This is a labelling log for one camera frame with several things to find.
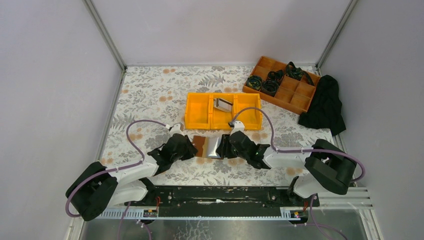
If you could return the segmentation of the brown leather card holder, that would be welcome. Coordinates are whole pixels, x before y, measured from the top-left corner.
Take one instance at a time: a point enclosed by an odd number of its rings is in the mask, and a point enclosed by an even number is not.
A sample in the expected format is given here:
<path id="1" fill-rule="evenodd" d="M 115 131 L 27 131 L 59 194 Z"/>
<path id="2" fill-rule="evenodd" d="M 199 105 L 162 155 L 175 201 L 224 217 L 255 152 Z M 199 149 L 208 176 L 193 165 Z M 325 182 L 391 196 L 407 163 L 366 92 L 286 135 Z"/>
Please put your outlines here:
<path id="1" fill-rule="evenodd" d="M 195 156 L 207 159 L 222 159 L 222 157 L 217 153 L 220 143 L 221 137 L 195 135 L 192 140 L 192 144 L 197 150 Z"/>

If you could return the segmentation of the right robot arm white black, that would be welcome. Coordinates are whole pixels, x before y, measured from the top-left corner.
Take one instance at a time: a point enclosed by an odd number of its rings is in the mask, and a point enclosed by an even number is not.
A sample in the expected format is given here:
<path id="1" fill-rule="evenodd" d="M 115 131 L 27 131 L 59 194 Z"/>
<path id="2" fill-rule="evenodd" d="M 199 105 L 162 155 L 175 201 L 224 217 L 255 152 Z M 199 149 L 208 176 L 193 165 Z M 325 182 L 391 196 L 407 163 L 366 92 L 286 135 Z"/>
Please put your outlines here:
<path id="1" fill-rule="evenodd" d="M 318 193 L 345 195 L 357 163 L 324 139 L 305 148 L 285 147 L 275 150 L 270 144 L 252 141 L 244 132 L 236 131 L 213 137 L 206 148 L 209 158 L 241 158 L 255 169 L 297 168 L 308 174 L 294 177 L 287 194 L 307 199 Z"/>

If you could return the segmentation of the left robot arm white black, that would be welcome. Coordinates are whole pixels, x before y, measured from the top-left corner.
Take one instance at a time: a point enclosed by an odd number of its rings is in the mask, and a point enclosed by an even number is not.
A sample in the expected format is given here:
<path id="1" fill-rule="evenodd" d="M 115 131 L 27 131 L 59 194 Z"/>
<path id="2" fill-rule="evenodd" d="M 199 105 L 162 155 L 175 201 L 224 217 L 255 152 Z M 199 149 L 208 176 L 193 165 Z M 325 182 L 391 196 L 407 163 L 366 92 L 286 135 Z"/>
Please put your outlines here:
<path id="1" fill-rule="evenodd" d="M 142 179 L 163 173 L 174 162 L 192 159 L 197 153 L 187 135 L 175 133 L 142 161 L 115 168 L 93 162 L 66 191 L 65 211 L 70 217 L 82 217 L 88 222 L 108 207 L 141 201 L 148 193 Z"/>

